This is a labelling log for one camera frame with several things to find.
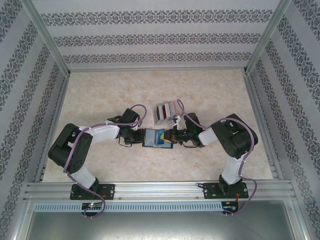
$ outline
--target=wallpaper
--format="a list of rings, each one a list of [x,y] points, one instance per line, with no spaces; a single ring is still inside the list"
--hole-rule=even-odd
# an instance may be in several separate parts
[[[18,0],[0,0],[0,240],[35,180],[65,77]]]
[[[320,239],[319,16],[317,1],[292,1],[251,73],[311,239]]]
[[[70,70],[244,67],[279,0],[35,0]]]

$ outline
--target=marble floor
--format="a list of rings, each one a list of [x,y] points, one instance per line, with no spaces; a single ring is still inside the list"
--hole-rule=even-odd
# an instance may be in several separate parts
[[[258,135],[259,143],[247,159],[243,176],[272,179],[257,123],[240,70],[122,71],[72,73],[55,138],[64,126],[90,126],[122,115],[126,108],[144,104],[148,109],[142,128],[154,126],[152,108],[181,99],[185,110],[197,114],[209,126],[232,113],[242,118]],[[134,109],[141,116],[141,107]],[[173,149],[118,145],[106,140],[93,145],[86,158],[89,170],[101,182],[218,180],[227,154],[219,142],[204,148]],[[43,182],[70,182],[52,160],[48,160]]]

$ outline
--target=enclosure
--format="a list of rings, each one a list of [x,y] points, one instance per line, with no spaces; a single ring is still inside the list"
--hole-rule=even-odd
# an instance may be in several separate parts
[[[319,0],[0,5],[0,239],[320,239]],[[86,165],[114,198],[84,219],[88,200],[70,199],[72,181],[48,159],[64,126],[144,104],[141,127],[170,129],[154,126],[152,108],[176,99],[205,126],[235,113],[257,133],[247,208],[225,217],[198,187],[218,182],[220,144],[106,140]]]

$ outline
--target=patterned wallpaper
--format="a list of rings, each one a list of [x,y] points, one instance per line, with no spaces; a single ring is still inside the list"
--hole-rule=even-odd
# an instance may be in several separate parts
[[[251,73],[282,172],[320,239],[320,7],[293,0]]]
[[[33,182],[65,77],[18,0],[0,0],[0,240]]]
[[[279,0],[35,0],[71,70],[244,67]]]

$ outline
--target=damask pattern stripe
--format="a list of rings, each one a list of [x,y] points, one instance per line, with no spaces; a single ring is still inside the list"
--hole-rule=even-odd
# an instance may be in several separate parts
[[[49,55],[50,51],[44,44],[31,72],[29,80],[25,86],[19,104],[16,107],[17,110],[14,112],[14,117],[12,118],[12,122],[9,125],[9,129],[6,131],[7,135],[4,136],[3,143],[1,144],[0,149],[0,180],[2,180],[2,175],[6,171],[6,165],[8,164],[8,161],[11,157],[13,147],[16,144],[21,126],[25,121],[31,101],[46,66]]]
[[[291,107],[292,114],[298,128],[300,129],[300,133],[302,134],[302,139],[307,146],[309,154],[311,155],[313,166],[317,169],[317,174],[320,175],[320,144],[317,142],[315,132],[311,129],[309,119],[305,116],[306,113],[304,112],[304,108],[300,104],[294,85],[291,83],[289,75],[287,74],[285,66],[279,57],[274,43],[269,41],[265,46],[265,50],[272,62],[276,76],[279,78],[284,95]]]
[[[266,23],[273,11],[263,10],[160,10],[66,12],[41,14],[48,26],[174,23]]]
[[[7,0],[0,10],[0,43],[5,38],[7,32],[11,28],[18,13],[22,9],[22,4],[19,0]]]
[[[37,139],[39,136],[42,123],[45,119],[46,111],[47,111],[55,84],[57,82],[57,76],[59,72],[60,72],[59,67],[55,63],[50,73],[50,77],[47,82],[47,85],[45,87],[44,94],[42,96],[41,103],[38,107],[37,114],[34,118],[31,131],[29,133],[27,142],[25,144],[25,148],[23,149],[23,154],[19,161],[17,171],[14,175],[14,181],[12,182],[12,187],[10,188],[9,195],[7,197],[8,201],[5,203],[4,211],[1,213],[2,216],[0,219],[0,239],[6,239],[6,235],[9,230],[9,225],[12,221],[13,213],[17,206],[17,201],[21,193],[22,182],[25,180],[29,163],[32,159],[33,151],[37,143]],[[63,86],[63,83],[59,91],[59,96],[62,90],[62,86]]]
[[[295,65],[298,67],[300,74],[303,77],[306,86],[309,88],[312,98],[315,100],[315,104],[318,105],[318,110],[320,111],[319,73],[316,72],[314,64],[310,61],[307,52],[297,37],[297,34],[285,16],[280,20],[277,29],[285,41],[286,46],[295,61]]]
[[[320,222],[319,222],[320,212],[318,207],[316,207],[316,199],[312,196],[313,192],[310,190],[308,176],[306,175],[305,170],[301,167],[302,164],[297,154],[295,144],[292,141],[290,132],[287,127],[287,123],[284,119],[284,116],[279,106],[275,92],[270,84],[269,76],[266,72],[266,69],[261,59],[258,60],[255,67],[257,69],[260,80],[262,82],[264,92],[267,96],[267,100],[270,105],[270,109],[273,113],[274,120],[277,124],[277,128],[279,130],[279,134],[283,142],[284,149],[287,153],[287,157],[292,166],[293,174],[296,177],[296,180],[298,181],[299,190],[302,192],[303,202],[306,206],[306,211],[308,212],[309,219],[313,223],[313,227],[315,229],[315,233],[317,237],[320,238]]]
[[[6,69],[1,75],[0,111],[2,111],[2,106],[6,103],[6,99],[8,98],[8,94],[11,92],[13,83],[16,81],[18,73],[25,62],[29,50],[33,45],[37,35],[38,31],[32,21],[30,21],[28,27],[23,33],[21,40],[19,41],[19,44],[14,50],[14,54],[12,54],[12,58],[10,58]]]
[[[163,45],[163,44],[256,44],[259,33],[134,34],[54,37],[58,47]]]
[[[320,41],[320,7],[315,0],[294,0],[295,6],[304,16],[316,39]]]
[[[251,52],[170,52],[64,55],[67,64],[247,61]]]

